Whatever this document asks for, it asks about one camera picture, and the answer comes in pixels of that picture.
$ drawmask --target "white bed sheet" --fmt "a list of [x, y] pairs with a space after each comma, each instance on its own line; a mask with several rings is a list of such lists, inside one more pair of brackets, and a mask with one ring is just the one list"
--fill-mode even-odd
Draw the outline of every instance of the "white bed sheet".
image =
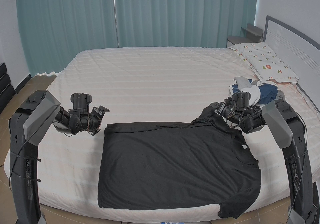
[[[119, 210], [98, 207], [98, 178], [107, 123], [190, 122], [211, 102], [228, 96], [235, 76], [256, 79], [253, 71], [230, 49], [142, 47], [88, 50], [79, 53], [49, 86], [66, 109], [72, 93], [92, 95], [93, 106], [110, 109], [95, 137], [86, 132], [70, 138], [53, 126], [39, 145], [40, 203], [80, 215], [127, 222], [193, 222], [219, 218], [218, 204], [170, 210]], [[320, 121], [310, 101], [295, 85], [279, 84], [286, 100], [304, 118], [312, 176], [320, 177]], [[261, 192], [247, 210], [289, 196], [282, 151], [268, 127], [245, 135], [259, 160]], [[9, 175], [9, 154], [5, 161]]]

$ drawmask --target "white headboard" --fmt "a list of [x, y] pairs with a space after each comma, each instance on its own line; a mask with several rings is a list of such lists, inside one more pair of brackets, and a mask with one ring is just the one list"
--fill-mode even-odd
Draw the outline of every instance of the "white headboard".
[[263, 40], [300, 77], [297, 86], [320, 109], [320, 44], [297, 29], [266, 17]]

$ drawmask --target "curtain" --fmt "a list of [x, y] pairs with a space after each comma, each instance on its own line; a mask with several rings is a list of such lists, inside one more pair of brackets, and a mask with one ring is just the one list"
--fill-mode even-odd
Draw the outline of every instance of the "curtain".
[[17, 0], [31, 75], [59, 72], [87, 49], [118, 47], [114, 0]]
[[226, 47], [254, 23], [257, 0], [115, 0], [119, 47]]

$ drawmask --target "pillow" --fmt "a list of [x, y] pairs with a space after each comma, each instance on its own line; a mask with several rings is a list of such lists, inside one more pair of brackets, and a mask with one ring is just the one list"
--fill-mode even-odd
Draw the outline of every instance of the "pillow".
[[240, 43], [229, 47], [243, 59], [260, 80], [298, 82], [299, 77], [265, 43]]

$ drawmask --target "brown tile floor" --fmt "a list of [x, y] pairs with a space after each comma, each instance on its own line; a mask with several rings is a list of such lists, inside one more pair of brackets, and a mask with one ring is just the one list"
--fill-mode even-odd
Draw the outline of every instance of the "brown tile floor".
[[[15, 95], [0, 114], [0, 165], [4, 163], [10, 147], [8, 120], [21, 103], [36, 90], [45, 90], [56, 76], [35, 76], [22, 90]], [[212, 224], [277, 224], [286, 222], [287, 209], [290, 199], [285, 198], [258, 210], [241, 215], [238, 219], [227, 218], [211, 221]], [[119, 221], [90, 218], [63, 210], [42, 205], [41, 210], [48, 224], [120, 224]], [[8, 186], [8, 178], [4, 168], [0, 167], [0, 224], [14, 224], [17, 219], [12, 193]]]

